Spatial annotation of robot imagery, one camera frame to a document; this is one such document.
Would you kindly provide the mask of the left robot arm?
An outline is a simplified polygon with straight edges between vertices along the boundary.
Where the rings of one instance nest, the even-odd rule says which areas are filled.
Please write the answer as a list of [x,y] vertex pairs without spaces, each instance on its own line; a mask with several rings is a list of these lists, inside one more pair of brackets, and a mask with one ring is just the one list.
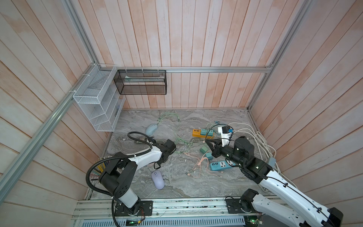
[[147,148],[128,155],[118,152],[97,161],[86,172],[86,183],[93,191],[108,195],[114,203],[125,206],[128,214],[135,215],[141,210],[140,198],[130,188],[136,171],[151,163],[159,169],[175,152],[176,144],[171,140],[159,143],[138,131],[131,131],[127,136],[146,144]]

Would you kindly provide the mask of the lavender wireless mouse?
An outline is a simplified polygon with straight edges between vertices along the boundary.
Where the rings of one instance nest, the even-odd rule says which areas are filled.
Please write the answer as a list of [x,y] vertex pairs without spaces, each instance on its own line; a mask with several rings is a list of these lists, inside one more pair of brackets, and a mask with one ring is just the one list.
[[162,173],[161,173],[159,170],[154,171],[154,172],[151,174],[151,177],[152,177],[152,180],[153,180],[153,182],[154,182],[155,187],[156,187],[158,190],[161,190],[161,189],[163,189],[163,188],[164,188],[164,186],[165,186],[165,182],[164,182],[164,179],[163,179]]

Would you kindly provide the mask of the light green USB charger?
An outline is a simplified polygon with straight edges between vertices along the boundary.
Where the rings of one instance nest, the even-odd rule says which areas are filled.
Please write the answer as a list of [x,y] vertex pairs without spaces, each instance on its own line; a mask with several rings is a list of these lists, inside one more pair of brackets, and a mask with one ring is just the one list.
[[209,147],[207,147],[207,146],[203,146],[199,149],[200,153],[202,153],[202,154],[205,154],[206,152],[208,152],[208,150],[209,150]]

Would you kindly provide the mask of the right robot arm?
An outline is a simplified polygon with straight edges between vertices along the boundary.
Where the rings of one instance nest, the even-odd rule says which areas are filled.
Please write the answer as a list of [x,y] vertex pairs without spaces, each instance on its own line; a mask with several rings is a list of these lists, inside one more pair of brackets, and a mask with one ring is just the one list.
[[240,197],[240,209],[271,216],[290,227],[340,227],[343,213],[337,208],[327,208],[306,196],[265,161],[255,157],[254,146],[244,136],[234,140],[207,139],[206,144],[216,158],[222,156],[233,162],[250,180],[268,189],[283,200],[283,206],[273,202],[257,191],[248,189]]

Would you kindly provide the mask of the blue power strip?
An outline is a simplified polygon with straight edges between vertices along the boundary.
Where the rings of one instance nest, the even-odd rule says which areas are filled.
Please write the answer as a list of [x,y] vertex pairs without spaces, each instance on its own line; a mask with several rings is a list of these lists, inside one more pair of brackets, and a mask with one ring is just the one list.
[[225,161],[225,160],[222,160],[222,161],[216,161],[216,162],[212,162],[210,163],[210,170],[211,171],[224,171],[225,169],[229,169],[229,168],[232,168],[236,166],[235,163],[231,162],[231,161]]

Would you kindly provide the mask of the teal USB charger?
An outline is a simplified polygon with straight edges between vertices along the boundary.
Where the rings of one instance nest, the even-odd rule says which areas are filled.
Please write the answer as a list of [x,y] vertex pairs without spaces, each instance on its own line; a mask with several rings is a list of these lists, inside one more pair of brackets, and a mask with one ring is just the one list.
[[206,157],[208,160],[213,160],[213,158],[214,158],[214,157],[212,156],[212,153],[209,153],[209,152],[205,154],[205,157]]

